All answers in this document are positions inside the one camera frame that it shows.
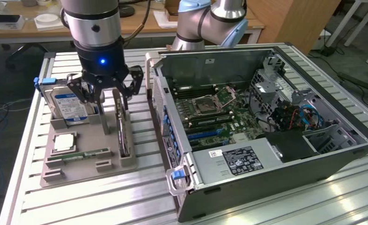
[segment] sticker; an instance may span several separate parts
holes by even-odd
[[[82,104],[75,94],[56,95],[55,99],[63,118],[67,121],[80,121],[87,119],[88,113],[86,106]]]
[[[210,157],[211,158],[218,157],[218,156],[223,156],[223,150],[222,149],[210,151]]]
[[[207,59],[206,64],[214,64],[215,63],[215,59]]]
[[[235,176],[264,168],[251,146],[226,151],[223,155]]]
[[[202,124],[208,124],[208,123],[214,123],[214,122],[216,122],[216,120],[207,120],[207,121],[199,122],[198,124],[202,125]]]
[[[84,157],[83,156],[75,156],[75,157],[71,157],[71,158],[66,158],[63,161],[68,162],[68,161],[75,161],[75,160],[79,160],[79,159],[83,159]]]
[[[230,116],[224,116],[224,117],[219,117],[218,121],[220,121],[220,120],[228,120],[228,119],[230,119]]]

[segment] slotted aluminum surface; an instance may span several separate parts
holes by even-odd
[[[291,46],[278,44],[290,57],[368,126],[368,109]],[[164,49],[127,50],[130,66],[144,66],[144,55]],[[76,53],[46,59],[42,75],[66,76],[82,69]],[[299,88],[307,84],[287,71]],[[114,110],[111,93],[104,103]],[[130,101],[139,169],[123,175],[50,188],[40,187],[50,108],[36,93],[22,140],[0,224],[176,225],[144,87]],[[299,187],[184,224],[368,224],[368,156],[354,161],[327,180]]]

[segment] power supply label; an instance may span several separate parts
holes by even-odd
[[[235,176],[264,168],[251,146],[226,151],[223,155]]]

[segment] blue hard drive label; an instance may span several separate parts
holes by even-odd
[[[55,96],[59,110],[67,121],[75,122],[88,118],[86,106],[82,104],[75,94],[63,94]]]
[[[226,151],[223,156],[235,176],[264,168],[251,146]]]

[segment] red cable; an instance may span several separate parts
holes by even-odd
[[[291,125],[290,125],[290,129],[292,129],[292,123],[294,123],[294,117],[295,117],[295,113],[296,113],[298,109],[294,111],[292,113],[292,119],[291,119]]]

